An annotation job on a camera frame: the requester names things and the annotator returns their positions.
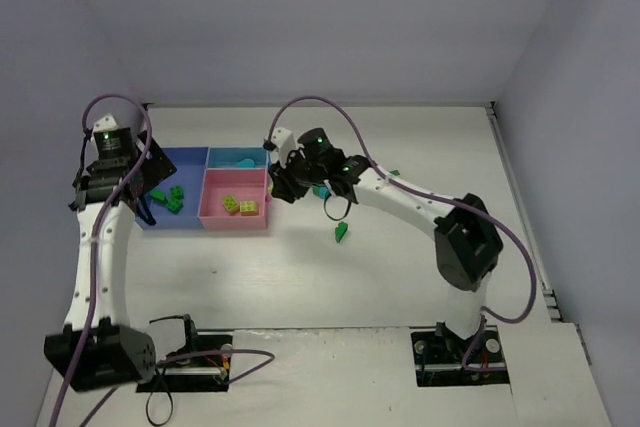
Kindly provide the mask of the dark green square lego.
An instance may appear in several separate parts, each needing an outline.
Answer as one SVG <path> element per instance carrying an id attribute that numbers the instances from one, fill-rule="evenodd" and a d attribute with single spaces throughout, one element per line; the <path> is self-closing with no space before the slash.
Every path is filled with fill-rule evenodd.
<path id="1" fill-rule="evenodd" d="M 184 198 L 184 191 L 181 186 L 174 186 L 170 188 L 170 196 L 172 199 L 182 200 Z"/>

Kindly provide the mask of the dark green sloped lego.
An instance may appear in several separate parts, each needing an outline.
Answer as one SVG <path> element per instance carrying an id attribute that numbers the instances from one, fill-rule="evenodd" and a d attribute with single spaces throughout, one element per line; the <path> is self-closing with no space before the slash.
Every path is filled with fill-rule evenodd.
<path id="1" fill-rule="evenodd" d="M 149 198 L 151 199 L 152 202 L 160 204 L 160 205 L 166 205 L 168 202 L 168 198 L 166 196 L 166 194 L 159 190 L 159 189 L 153 189 L 150 193 L 149 193 Z"/>

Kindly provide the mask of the yellow printed lego brick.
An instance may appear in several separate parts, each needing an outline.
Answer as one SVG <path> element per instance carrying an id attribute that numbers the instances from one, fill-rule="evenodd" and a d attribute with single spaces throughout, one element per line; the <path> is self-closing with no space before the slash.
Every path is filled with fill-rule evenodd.
<path id="1" fill-rule="evenodd" d="M 256 216 L 259 214 L 259 204 L 255 200 L 243 200 L 239 202 L 241 216 Z"/>

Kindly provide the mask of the green yellow sloped lego stack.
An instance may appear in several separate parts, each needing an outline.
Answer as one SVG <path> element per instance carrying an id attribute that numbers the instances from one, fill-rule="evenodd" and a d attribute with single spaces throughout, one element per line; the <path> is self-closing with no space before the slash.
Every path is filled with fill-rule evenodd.
<path id="1" fill-rule="evenodd" d="M 336 243 L 341 243 L 349 229 L 347 222 L 340 221 L 334 229 L 334 239 Z"/>

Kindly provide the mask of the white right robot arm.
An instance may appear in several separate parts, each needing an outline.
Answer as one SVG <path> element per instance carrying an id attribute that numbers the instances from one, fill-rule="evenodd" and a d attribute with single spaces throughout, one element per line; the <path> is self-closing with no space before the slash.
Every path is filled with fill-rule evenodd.
<path id="1" fill-rule="evenodd" d="M 449 285 L 444 326 L 461 340 L 475 335 L 488 278 L 503 249 L 496 228 L 468 210 L 486 211 L 479 197 L 468 194 L 456 206 L 427 199 L 427 192 L 413 185 L 404 190 L 377 173 L 365 156 L 347 156 L 334 147 L 321 128 L 299 138 L 277 128 L 263 148 L 273 160 L 269 175 L 274 198 L 292 204 L 310 188 L 325 186 L 350 206 L 377 209 L 426 234 L 434 242 L 437 270 Z"/>

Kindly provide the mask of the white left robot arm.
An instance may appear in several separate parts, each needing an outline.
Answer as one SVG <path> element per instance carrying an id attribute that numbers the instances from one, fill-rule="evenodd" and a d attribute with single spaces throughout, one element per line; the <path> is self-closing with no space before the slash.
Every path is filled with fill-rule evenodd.
<path id="1" fill-rule="evenodd" d="M 98 157 L 81 169 L 71 205 L 80 233 L 74 294 L 62 331 L 44 341 L 45 357 L 76 392 L 154 374 L 153 340 L 127 313 L 127 249 L 144 196 L 177 171 L 154 139 L 111 114 L 94 122 L 90 139 Z"/>

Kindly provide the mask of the teal green lego stack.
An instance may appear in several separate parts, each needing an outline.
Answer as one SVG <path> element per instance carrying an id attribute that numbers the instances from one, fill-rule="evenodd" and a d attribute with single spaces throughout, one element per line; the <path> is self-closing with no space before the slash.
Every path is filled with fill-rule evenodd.
<path id="1" fill-rule="evenodd" d="M 312 192 L 315 196 L 321 199 L 326 199 L 331 195 L 329 189 L 326 186 L 313 186 Z"/>

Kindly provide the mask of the teal rounded lego piece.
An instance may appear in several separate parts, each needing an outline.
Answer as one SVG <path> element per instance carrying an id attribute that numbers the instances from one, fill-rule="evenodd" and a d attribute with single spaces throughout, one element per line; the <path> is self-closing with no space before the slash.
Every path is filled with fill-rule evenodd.
<path id="1" fill-rule="evenodd" d="M 235 164 L 236 168 L 251 169 L 256 167 L 256 161 L 252 158 L 243 158 Z"/>

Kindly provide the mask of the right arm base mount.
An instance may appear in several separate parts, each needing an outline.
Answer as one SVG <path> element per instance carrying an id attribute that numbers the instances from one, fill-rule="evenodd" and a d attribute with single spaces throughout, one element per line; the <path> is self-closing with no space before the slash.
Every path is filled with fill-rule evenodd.
<path id="1" fill-rule="evenodd" d="M 472 341 L 470 338 L 458 347 L 451 345 L 451 351 L 437 329 L 412 331 L 416 385 L 419 388 L 509 385 L 509 372 L 497 329 L 486 328 L 463 360 Z"/>

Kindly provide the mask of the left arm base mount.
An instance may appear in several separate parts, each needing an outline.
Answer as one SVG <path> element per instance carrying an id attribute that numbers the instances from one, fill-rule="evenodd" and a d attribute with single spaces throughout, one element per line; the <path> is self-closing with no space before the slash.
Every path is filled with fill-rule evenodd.
<path id="1" fill-rule="evenodd" d="M 231 349 L 233 335 L 230 332 L 198 333 L 194 346 L 181 348 L 178 353 Z M 149 382 L 138 384 L 137 393 L 218 393 L 229 389 L 231 360 L 221 355 L 207 355 L 179 360 L 159 368 Z"/>

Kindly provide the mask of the lime green lego brick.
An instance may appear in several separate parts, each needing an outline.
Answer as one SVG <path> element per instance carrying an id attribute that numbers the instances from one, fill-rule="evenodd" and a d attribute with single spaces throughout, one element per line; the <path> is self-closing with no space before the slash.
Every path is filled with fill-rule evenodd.
<path id="1" fill-rule="evenodd" d="M 221 197 L 221 204 L 225 212 L 234 215 L 240 209 L 240 204 L 232 194 L 225 194 Z"/>

